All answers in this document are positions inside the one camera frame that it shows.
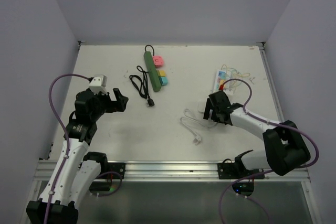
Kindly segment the white power strip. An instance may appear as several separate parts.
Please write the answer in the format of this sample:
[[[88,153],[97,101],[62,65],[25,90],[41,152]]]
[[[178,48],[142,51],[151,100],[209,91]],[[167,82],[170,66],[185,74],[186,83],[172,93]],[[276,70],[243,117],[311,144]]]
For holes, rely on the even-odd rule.
[[[221,80],[227,81],[227,80],[230,79],[230,77],[231,77],[231,74],[228,72],[228,70],[221,69],[221,70],[216,71],[212,89],[210,89],[208,92],[206,92],[205,98],[201,98],[198,101],[198,105],[197,105],[198,113],[201,113],[201,114],[204,113],[206,100],[207,100],[209,94],[212,94],[212,93],[215,93],[215,92],[218,92],[218,91],[223,91],[224,89],[233,90],[233,88],[230,87],[229,83],[225,84],[224,86],[219,85],[219,82]]]

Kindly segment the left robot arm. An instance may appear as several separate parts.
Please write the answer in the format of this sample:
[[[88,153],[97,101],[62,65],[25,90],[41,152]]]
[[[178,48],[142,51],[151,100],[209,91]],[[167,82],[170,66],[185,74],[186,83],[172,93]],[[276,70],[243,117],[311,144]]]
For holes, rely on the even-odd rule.
[[[31,223],[77,223],[80,203],[95,179],[123,180],[121,171],[109,168],[105,153],[88,150],[97,121],[105,113],[126,109],[129,99],[118,88],[113,93],[114,101],[109,93],[93,93],[90,89],[76,95],[55,169],[39,198],[27,205]]]

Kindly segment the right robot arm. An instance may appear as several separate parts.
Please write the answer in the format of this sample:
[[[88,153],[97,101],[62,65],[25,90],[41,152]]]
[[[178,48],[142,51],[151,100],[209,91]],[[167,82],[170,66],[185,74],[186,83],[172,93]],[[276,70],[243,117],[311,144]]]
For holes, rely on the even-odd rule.
[[[264,149],[248,150],[235,157],[230,167],[236,176],[246,178],[260,169],[271,169],[283,176],[311,158],[310,152],[292,121],[272,122],[251,113],[240,103],[231,103],[224,91],[208,96],[203,119],[243,129],[262,140]]]

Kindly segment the white usb charger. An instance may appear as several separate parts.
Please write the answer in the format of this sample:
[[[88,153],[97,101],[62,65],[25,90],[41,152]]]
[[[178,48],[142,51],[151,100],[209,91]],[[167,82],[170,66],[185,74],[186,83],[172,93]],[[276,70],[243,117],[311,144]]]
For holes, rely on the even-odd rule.
[[[234,92],[231,89],[224,89],[223,92],[230,98],[232,99],[234,96]]]

